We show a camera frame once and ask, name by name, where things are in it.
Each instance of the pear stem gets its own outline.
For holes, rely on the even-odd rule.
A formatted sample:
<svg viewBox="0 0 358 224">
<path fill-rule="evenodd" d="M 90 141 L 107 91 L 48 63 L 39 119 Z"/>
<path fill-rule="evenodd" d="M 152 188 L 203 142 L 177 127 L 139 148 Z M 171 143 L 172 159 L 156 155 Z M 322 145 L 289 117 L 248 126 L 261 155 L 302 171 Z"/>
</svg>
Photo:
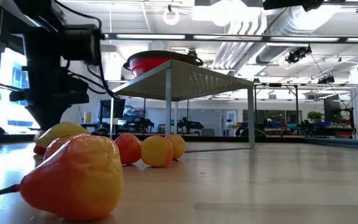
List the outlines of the pear stem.
<svg viewBox="0 0 358 224">
<path fill-rule="evenodd" d="M 19 184 L 14 184 L 14 185 L 12 185 L 10 187 L 6 187 L 4 189 L 1 189 L 0 190 L 0 195 L 19 192 L 19 191 L 20 191 L 20 185 Z"/>
</svg>

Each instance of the red bowl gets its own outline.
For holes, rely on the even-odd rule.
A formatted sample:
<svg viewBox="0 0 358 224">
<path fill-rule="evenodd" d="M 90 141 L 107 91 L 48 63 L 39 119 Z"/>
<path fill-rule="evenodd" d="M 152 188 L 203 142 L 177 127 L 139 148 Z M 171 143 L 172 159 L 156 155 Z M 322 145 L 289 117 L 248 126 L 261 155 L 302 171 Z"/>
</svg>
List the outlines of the red bowl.
<svg viewBox="0 0 358 224">
<path fill-rule="evenodd" d="M 126 70 L 130 70 L 135 77 L 138 77 L 169 60 L 178 60 L 196 66 L 203 65 L 201 59 L 192 55 L 184 55 L 163 50 L 149 50 L 130 56 L 123 67 Z"/>
</svg>

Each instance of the computer monitor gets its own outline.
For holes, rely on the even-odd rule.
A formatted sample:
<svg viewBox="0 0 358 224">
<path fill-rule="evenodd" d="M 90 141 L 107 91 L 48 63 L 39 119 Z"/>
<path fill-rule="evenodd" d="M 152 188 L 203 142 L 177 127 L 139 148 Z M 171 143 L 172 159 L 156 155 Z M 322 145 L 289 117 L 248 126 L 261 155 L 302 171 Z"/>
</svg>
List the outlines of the computer monitor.
<svg viewBox="0 0 358 224">
<path fill-rule="evenodd" d="M 341 104 L 331 99 L 324 99 L 324 121 L 341 123 Z"/>
<path fill-rule="evenodd" d="M 113 118 L 122 118 L 124 116 L 125 100 L 114 100 L 114 108 L 112 109 Z M 110 118 L 111 114 L 111 100 L 100 101 L 99 120 L 103 118 Z"/>
</svg>

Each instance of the shelf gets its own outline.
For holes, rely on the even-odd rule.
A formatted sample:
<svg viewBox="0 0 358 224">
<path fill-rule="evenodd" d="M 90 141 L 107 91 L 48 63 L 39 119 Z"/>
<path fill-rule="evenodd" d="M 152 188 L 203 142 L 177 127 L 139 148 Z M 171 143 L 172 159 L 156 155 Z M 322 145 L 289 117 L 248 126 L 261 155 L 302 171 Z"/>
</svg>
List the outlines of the shelf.
<svg viewBox="0 0 358 224">
<path fill-rule="evenodd" d="M 113 89 L 113 92 L 123 96 L 165 100 L 167 72 L 171 73 L 172 101 L 254 87 L 250 81 L 170 60 Z"/>
</svg>

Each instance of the wooden floor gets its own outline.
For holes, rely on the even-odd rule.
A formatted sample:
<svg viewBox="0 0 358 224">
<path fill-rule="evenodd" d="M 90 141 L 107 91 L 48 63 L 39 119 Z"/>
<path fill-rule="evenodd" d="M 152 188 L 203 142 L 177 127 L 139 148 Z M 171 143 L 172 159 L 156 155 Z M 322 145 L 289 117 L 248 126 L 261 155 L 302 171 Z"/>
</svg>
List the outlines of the wooden floor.
<svg viewBox="0 0 358 224">
<path fill-rule="evenodd" d="M 244 143 L 189 143 L 189 150 Z M 0 188 L 37 165 L 32 144 L 0 147 Z M 257 144 L 256 150 L 188 153 L 154 169 L 124 167 L 118 208 L 95 223 L 358 223 L 358 150 L 309 144 Z M 67 223 L 29 207 L 19 194 L 0 197 L 0 224 Z"/>
</svg>

